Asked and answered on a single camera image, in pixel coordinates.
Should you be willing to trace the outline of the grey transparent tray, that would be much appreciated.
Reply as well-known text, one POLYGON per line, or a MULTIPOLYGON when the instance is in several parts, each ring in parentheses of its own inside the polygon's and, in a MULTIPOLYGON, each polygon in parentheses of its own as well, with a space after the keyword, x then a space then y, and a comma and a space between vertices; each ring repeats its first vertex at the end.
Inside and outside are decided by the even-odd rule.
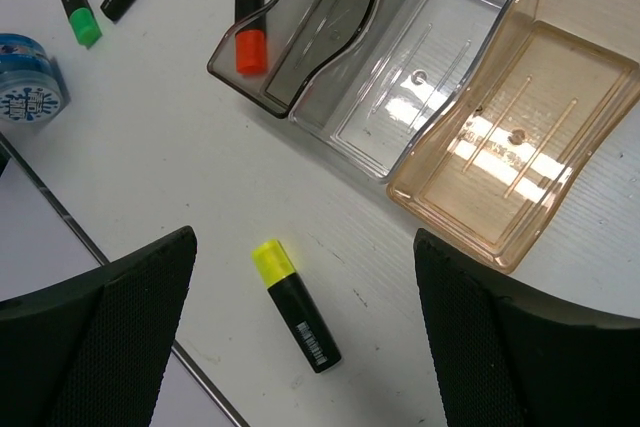
POLYGON ((381 0, 234 0, 210 75, 272 116, 288 116, 311 80, 363 33, 381 0))

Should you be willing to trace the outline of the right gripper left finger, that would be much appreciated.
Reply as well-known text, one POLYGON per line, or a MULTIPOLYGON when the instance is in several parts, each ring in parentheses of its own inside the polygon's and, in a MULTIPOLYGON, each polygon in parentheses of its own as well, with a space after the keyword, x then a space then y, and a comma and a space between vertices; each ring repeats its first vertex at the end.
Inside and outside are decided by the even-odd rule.
POLYGON ((182 227, 1 304, 4 426, 147 426, 195 265, 182 227))

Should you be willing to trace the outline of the clear transparent tray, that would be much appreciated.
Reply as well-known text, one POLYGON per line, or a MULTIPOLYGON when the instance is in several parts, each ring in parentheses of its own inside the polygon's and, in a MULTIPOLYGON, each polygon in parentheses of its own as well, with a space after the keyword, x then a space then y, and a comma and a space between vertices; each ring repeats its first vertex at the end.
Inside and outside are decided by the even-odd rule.
POLYGON ((482 53, 509 0, 374 0, 290 120, 385 182, 482 53))

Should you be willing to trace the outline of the blue cleaning gel jar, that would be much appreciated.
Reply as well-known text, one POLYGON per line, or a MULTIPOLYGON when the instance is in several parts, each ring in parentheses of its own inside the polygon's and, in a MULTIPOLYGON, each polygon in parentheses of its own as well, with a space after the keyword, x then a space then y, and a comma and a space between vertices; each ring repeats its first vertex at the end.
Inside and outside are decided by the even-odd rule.
POLYGON ((1 34, 1 120, 36 124, 55 118, 68 96, 60 71, 34 39, 1 34))

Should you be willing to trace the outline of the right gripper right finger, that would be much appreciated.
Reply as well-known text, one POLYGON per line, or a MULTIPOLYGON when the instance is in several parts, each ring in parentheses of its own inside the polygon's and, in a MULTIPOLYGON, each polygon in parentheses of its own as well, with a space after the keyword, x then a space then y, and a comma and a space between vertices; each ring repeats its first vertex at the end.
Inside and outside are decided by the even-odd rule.
POLYGON ((638 425, 637 319, 535 289, 425 229, 413 252, 448 425, 638 425))

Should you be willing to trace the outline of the green highlighter marker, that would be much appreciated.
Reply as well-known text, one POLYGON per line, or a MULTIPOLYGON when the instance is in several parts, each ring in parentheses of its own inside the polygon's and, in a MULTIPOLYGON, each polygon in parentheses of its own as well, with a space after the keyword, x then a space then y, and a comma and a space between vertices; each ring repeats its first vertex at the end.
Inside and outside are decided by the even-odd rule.
POLYGON ((61 0, 61 3, 78 44, 91 48, 102 32, 88 0, 61 0))

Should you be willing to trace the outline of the yellow highlighter marker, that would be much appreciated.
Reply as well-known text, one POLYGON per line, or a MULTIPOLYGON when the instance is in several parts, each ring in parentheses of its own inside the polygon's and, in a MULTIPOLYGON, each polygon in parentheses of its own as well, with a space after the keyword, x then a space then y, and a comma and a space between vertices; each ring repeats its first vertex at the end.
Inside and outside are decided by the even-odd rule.
POLYGON ((336 366, 341 352, 284 247, 269 240, 252 252, 267 292, 316 374, 336 366))

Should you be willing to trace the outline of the amber transparent tray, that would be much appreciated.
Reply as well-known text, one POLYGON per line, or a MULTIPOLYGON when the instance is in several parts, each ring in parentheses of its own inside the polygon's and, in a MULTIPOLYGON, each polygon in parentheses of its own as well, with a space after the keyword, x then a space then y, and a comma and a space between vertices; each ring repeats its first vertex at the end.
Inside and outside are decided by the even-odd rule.
POLYGON ((511 273, 638 99, 639 0, 510 0, 388 196, 440 239, 511 273))

